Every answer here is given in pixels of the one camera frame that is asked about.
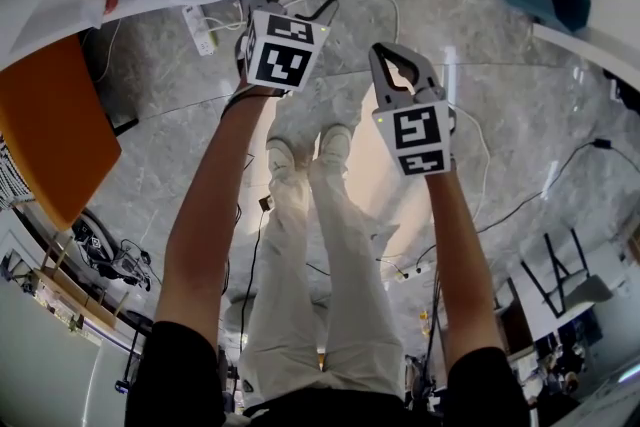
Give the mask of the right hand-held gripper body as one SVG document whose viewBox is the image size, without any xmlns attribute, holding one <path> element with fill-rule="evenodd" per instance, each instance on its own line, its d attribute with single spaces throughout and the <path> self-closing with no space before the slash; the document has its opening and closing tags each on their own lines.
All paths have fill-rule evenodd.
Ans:
<svg viewBox="0 0 640 427">
<path fill-rule="evenodd" d="M 451 170 L 451 134 L 456 115 L 443 88 L 375 89 L 374 124 L 402 175 L 426 176 Z"/>
</svg>

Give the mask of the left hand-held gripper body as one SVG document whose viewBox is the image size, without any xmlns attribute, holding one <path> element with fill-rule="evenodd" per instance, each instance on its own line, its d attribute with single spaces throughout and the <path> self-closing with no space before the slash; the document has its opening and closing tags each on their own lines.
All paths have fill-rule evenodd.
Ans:
<svg viewBox="0 0 640 427">
<path fill-rule="evenodd" d="M 239 73 L 252 86 L 285 92 L 302 90 L 310 78 L 330 26 L 298 20 L 285 13 L 248 12 L 247 27 L 236 42 Z"/>
</svg>

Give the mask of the person's right forearm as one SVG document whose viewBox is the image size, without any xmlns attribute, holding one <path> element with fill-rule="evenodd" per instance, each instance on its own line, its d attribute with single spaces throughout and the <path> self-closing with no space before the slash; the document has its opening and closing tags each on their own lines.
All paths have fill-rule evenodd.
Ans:
<svg viewBox="0 0 640 427">
<path fill-rule="evenodd" d="M 437 270 L 447 316 L 445 360 L 503 347 L 493 310 L 493 282 L 455 172 L 426 177 L 435 222 Z"/>
</svg>

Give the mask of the person's left forearm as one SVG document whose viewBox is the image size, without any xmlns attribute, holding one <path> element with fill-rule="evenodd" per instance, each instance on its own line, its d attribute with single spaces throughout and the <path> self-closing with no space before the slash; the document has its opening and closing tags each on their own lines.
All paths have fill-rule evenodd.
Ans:
<svg viewBox="0 0 640 427">
<path fill-rule="evenodd" d="M 236 94 L 274 93 L 241 81 Z M 171 229 L 155 320 L 186 326 L 217 346 L 226 261 L 249 145 L 267 100 L 220 119 Z"/>
</svg>

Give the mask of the black wristband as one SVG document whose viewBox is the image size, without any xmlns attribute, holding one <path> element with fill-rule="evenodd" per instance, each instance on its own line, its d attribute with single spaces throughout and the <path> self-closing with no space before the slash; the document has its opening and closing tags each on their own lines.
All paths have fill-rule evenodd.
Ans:
<svg viewBox="0 0 640 427">
<path fill-rule="evenodd" d="M 274 93 L 245 93 L 239 96 L 234 96 L 224 107 L 220 119 L 224 119 L 236 106 L 253 100 L 267 100 L 276 98 Z"/>
</svg>

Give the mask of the white power strip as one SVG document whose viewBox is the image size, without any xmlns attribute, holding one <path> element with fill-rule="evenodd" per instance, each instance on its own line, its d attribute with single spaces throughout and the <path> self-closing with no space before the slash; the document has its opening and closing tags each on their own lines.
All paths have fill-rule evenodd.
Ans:
<svg viewBox="0 0 640 427">
<path fill-rule="evenodd" d="M 202 8 L 197 5 L 183 6 L 182 15 L 199 55 L 213 55 L 217 50 L 217 42 L 214 34 L 209 31 L 209 24 Z"/>
</svg>

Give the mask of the person's right white shoe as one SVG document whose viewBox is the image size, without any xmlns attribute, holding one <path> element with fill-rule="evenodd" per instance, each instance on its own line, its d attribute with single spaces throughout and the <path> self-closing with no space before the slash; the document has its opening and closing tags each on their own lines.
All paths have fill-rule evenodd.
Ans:
<svg viewBox="0 0 640 427">
<path fill-rule="evenodd" d="M 352 132 L 341 124 L 321 134 L 317 159 L 330 165 L 344 166 L 351 152 Z"/>
</svg>

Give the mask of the white extension socket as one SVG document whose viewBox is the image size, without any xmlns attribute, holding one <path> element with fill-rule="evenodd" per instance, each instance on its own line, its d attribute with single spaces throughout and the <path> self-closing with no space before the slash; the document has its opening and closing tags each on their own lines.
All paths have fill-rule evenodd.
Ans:
<svg viewBox="0 0 640 427">
<path fill-rule="evenodd" d="M 407 269 L 396 269 L 393 274 L 393 279 L 397 282 L 405 282 L 416 277 L 426 277 L 430 271 L 431 266 L 429 264 L 420 265 L 418 267 L 412 265 Z"/>
</svg>

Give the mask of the person's cream trousers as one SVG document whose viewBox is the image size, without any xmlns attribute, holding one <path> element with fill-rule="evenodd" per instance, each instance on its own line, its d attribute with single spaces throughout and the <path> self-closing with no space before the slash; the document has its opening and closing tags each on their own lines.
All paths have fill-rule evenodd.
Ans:
<svg viewBox="0 0 640 427">
<path fill-rule="evenodd" d="M 239 361 L 247 407 L 307 388 L 404 394 L 404 348 L 360 211 L 341 166 L 315 160 L 309 173 L 269 184 L 258 291 Z M 308 209 L 317 210 L 332 298 L 325 360 L 317 354 L 306 272 Z"/>
</svg>

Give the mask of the orange sofa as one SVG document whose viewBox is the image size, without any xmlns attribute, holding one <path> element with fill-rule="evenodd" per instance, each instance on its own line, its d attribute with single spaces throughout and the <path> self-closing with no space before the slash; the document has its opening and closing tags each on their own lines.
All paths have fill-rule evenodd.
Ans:
<svg viewBox="0 0 640 427">
<path fill-rule="evenodd" d="M 50 221 L 70 228 L 121 155 L 76 36 L 0 71 L 0 135 Z"/>
</svg>

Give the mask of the black oval device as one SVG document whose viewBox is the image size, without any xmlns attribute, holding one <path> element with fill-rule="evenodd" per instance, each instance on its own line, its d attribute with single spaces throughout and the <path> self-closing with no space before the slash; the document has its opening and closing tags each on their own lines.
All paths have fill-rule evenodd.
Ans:
<svg viewBox="0 0 640 427">
<path fill-rule="evenodd" d="M 113 267 L 117 249 L 111 235 L 91 211 L 84 209 L 71 229 L 81 257 L 88 266 Z"/>
</svg>

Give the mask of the black white striped blanket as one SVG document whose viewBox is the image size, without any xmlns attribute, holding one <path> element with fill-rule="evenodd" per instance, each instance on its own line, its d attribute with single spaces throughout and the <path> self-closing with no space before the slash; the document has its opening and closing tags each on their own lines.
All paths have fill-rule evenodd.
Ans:
<svg viewBox="0 0 640 427">
<path fill-rule="evenodd" d="M 19 172 L 0 133 L 0 210 L 9 210 L 34 201 L 33 192 Z"/>
</svg>

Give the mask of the wooden rack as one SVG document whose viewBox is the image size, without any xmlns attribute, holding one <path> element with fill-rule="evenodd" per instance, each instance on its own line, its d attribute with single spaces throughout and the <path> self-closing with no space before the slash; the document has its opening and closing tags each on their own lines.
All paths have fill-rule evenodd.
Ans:
<svg viewBox="0 0 640 427">
<path fill-rule="evenodd" d="M 71 238 L 65 245 L 57 241 L 58 234 L 47 243 L 44 259 L 33 273 L 46 287 L 66 299 L 74 311 L 96 324 L 100 329 L 110 333 L 116 331 L 118 316 L 129 297 L 126 291 L 113 304 L 106 300 L 106 291 L 90 292 L 85 285 L 78 284 L 62 268 L 68 249 L 73 242 Z"/>
</svg>

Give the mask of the person's black t-shirt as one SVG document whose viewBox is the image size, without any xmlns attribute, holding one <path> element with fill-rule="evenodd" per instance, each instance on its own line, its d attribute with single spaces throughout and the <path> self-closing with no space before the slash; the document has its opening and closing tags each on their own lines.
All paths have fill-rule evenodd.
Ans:
<svg viewBox="0 0 640 427">
<path fill-rule="evenodd" d="M 391 395 L 329 388 L 298 390 L 229 416 L 217 370 L 203 336 L 157 323 L 128 394 L 125 427 L 530 427 L 521 386 L 495 347 L 453 365 L 441 419 L 410 411 Z"/>
</svg>

